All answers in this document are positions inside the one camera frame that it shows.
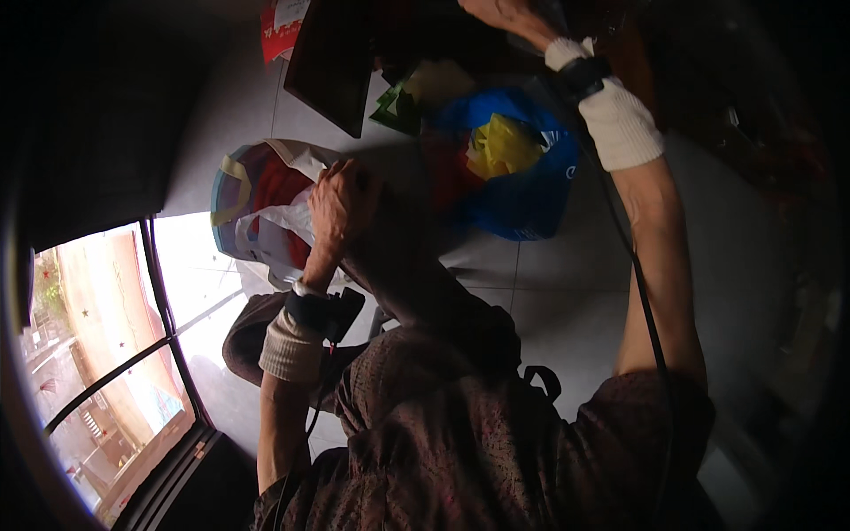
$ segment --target yellow plastic bag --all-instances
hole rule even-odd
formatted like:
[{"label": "yellow plastic bag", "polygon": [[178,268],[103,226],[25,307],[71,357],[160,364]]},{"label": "yellow plastic bag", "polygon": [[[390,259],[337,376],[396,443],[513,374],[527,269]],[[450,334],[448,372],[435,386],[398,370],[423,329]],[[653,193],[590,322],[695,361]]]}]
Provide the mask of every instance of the yellow plastic bag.
[{"label": "yellow plastic bag", "polygon": [[515,120],[496,113],[469,136],[467,168],[483,180],[522,172],[537,163],[543,148]]}]

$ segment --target hand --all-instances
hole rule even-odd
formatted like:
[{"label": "hand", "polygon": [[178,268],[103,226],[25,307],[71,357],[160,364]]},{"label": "hand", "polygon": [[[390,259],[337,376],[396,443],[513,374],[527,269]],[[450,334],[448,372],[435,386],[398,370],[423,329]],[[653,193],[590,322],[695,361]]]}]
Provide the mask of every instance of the hand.
[{"label": "hand", "polygon": [[327,290],[347,245],[371,223],[381,188],[381,179],[353,159],[319,174],[308,200],[315,243],[302,278],[307,287]]},{"label": "hand", "polygon": [[457,0],[467,13],[486,25],[510,31],[542,52],[560,35],[532,8],[532,0]]}]

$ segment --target tile floor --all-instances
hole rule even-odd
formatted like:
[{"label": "tile floor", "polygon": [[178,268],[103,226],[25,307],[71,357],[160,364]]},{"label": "tile floor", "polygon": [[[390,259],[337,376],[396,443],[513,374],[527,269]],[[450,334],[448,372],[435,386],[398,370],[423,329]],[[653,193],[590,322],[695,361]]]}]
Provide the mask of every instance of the tile floor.
[{"label": "tile floor", "polygon": [[[208,210],[222,155],[267,136],[354,153],[400,188],[421,186],[411,138],[369,121],[363,138],[350,138],[283,90],[286,66],[263,65],[257,34],[252,29],[235,40],[211,77],[184,136],[163,216]],[[375,74],[367,114],[386,88]],[[790,266],[776,222],[754,190],[675,133],[667,138],[667,156],[687,212],[710,391],[722,407],[774,349],[777,302],[791,281]],[[580,169],[555,238],[516,243],[473,231],[443,257],[445,265],[464,269],[459,280],[472,293],[511,313],[523,361],[555,370],[564,389],[556,406],[567,420],[610,374],[626,315],[630,267],[603,200],[596,178]],[[367,303],[346,343],[366,338],[374,305]],[[253,403],[244,398],[245,407]],[[254,454],[255,437],[244,434],[257,433],[256,416],[244,419],[227,429],[239,431],[240,444]],[[338,420],[322,414],[311,453],[343,444]]]}]

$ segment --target shirt sleeve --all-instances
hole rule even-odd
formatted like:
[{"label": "shirt sleeve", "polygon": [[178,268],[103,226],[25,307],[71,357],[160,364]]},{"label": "shirt sleeve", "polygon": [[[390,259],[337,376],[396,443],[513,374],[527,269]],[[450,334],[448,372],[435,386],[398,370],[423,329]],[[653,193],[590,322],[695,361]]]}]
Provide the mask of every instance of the shirt sleeve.
[{"label": "shirt sleeve", "polygon": [[[706,392],[671,373],[676,418],[666,497],[694,485],[706,451],[715,410]],[[671,413],[654,370],[609,378],[583,404],[575,422],[564,423],[559,483],[577,502],[586,523],[649,523],[655,510],[670,441]]]}]

